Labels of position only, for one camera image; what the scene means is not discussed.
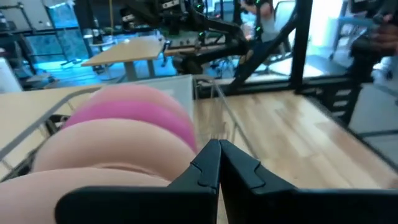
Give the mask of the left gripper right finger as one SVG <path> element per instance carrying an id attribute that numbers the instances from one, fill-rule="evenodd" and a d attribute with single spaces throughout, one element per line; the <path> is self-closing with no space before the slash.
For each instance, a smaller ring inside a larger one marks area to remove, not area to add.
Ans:
<path id="1" fill-rule="evenodd" d="M 295 186 L 221 140 L 221 189 L 229 224 L 288 224 Z"/>

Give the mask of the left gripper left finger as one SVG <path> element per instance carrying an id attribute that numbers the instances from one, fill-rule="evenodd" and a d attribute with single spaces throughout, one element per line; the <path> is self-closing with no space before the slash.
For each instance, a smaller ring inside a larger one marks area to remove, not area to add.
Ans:
<path id="1" fill-rule="evenodd" d="M 172 193 L 169 223 L 216 224 L 220 167 L 220 142 L 212 139 L 167 187 Z"/>

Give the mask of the pale pink plate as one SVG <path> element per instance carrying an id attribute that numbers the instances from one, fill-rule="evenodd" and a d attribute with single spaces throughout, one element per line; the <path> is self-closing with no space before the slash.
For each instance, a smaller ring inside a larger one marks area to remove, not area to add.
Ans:
<path id="1" fill-rule="evenodd" d="M 55 206 L 86 186 L 165 187 L 160 177 L 116 169 L 73 168 L 34 172 L 0 183 L 0 224 L 55 224 Z"/>
<path id="2" fill-rule="evenodd" d="M 50 137 L 36 154 L 32 170 L 97 167 L 173 181 L 195 156 L 188 144 L 158 126 L 127 119 L 97 119 Z"/>

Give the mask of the magenta plate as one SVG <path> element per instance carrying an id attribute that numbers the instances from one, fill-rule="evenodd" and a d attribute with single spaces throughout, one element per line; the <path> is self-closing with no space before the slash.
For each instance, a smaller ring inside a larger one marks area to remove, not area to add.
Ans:
<path id="1" fill-rule="evenodd" d="M 110 118 L 142 121 L 161 127 L 187 143 L 193 152 L 198 152 L 192 120 L 179 103 L 174 106 L 134 100 L 97 103 L 72 114 L 63 127 Z"/>

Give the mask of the dusty pink plate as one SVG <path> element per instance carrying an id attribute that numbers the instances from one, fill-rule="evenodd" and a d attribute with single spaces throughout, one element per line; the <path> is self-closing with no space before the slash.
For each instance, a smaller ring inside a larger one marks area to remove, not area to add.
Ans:
<path id="1" fill-rule="evenodd" d="M 108 85 L 95 91 L 90 95 L 79 109 L 86 108 L 98 103 L 118 101 L 118 100 L 131 100 L 131 101 L 145 101 L 162 106 L 170 110 L 177 116 L 193 124 L 192 118 L 188 111 L 183 107 L 181 102 L 174 98 L 174 90 L 158 90 L 148 85 L 137 84 L 119 84 Z"/>

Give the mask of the grey wire dish rack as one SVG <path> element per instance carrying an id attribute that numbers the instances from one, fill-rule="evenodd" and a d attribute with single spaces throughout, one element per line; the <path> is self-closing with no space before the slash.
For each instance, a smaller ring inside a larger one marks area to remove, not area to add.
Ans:
<path id="1" fill-rule="evenodd" d="M 208 75 L 141 80 L 181 103 L 194 121 L 200 144 L 225 138 L 254 156 L 243 124 L 227 101 L 238 91 Z M 29 172 L 34 152 L 67 116 L 102 84 L 0 95 L 0 182 Z"/>

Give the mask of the translucent white cutlery caddy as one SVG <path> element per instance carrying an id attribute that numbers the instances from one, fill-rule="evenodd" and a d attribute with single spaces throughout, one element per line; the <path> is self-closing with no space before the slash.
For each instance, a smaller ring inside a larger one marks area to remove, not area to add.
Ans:
<path id="1" fill-rule="evenodd" d="M 191 75 L 161 77 L 134 83 L 151 86 L 172 96 L 181 104 L 193 121 L 193 77 Z"/>

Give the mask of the person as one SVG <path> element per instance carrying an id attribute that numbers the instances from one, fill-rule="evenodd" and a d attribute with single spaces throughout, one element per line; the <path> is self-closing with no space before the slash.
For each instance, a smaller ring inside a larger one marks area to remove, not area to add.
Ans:
<path id="1" fill-rule="evenodd" d="M 241 0 L 241 7 L 247 12 L 257 15 L 257 7 L 255 0 Z M 275 27 L 274 5 L 273 0 L 260 0 L 259 17 L 262 27 L 261 40 L 263 42 L 270 42 L 274 40 L 279 31 Z"/>

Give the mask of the person's hand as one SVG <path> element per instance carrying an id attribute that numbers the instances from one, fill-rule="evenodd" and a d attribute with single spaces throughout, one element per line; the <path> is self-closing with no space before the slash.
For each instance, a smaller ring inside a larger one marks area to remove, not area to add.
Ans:
<path id="1" fill-rule="evenodd" d="M 371 45 L 380 52 L 398 54 L 398 26 L 383 24 L 371 33 Z"/>

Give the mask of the black aluminium frame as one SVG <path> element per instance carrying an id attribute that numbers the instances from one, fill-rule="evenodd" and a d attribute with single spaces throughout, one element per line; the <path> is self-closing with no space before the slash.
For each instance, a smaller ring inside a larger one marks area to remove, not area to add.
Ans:
<path id="1" fill-rule="evenodd" d="M 329 77 L 318 77 L 306 79 L 303 76 L 305 56 L 307 51 L 307 39 L 310 28 L 310 14 L 313 0 L 297 0 L 294 13 L 288 23 L 282 29 L 280 35 L 271 43 L 275 47 L 283 38 L 293 30 L 295 33 L 295 44 L 293 47 L 293 60 L 290 78 L 286 82 L 272 82 L 262 85 L 246 85 L 245 81 L 254 72 L 260 61 L 270 52 L 254 57 L 252 65 L 246 70 L 239 72 L 238 77 L 228 85 L 206 86 L 197 93 L 197 96 L 209 98 L 211 96 L 233 96 L 245 93 L 259 93 L 278 90 L 292 90 L 297 95 L 305 96 L 315 104 L 322 112 L 326 113 L 333 121 L 345 131 L 353 135 L 357 140 L 363 138 L 354 133 L 348 127 L 354 107 L 358 101 L 362 85 L 373 81 L 371 71 L 373 66 L 383 57 L 391 56 L 392 53 L 380 52 L 371 45 L 371 32 L 359 36 L 352 44 L 351 55 L 353 62 L 342 74 Z M 398 0 L 381 0 L 380 12 L 376 14 L 376 28 L 383 24 L 394 24 L 398 26 Z"/>

